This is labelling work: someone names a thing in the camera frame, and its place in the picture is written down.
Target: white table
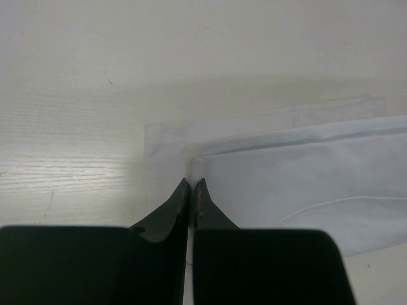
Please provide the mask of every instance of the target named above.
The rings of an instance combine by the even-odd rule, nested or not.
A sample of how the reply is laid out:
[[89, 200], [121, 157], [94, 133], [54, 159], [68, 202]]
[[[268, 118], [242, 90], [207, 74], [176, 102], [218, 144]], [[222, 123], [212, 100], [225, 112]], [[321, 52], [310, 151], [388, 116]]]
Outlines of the white table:
[[[406, 14], [402, 0], [2, 1], [0, 224], [143, 218], [145, 124], [363, 93], [407, 114]], [[357, 296], [404, 304], [407, 266], [370, 276], [381, 255], [407, 248], [349, 259]]]

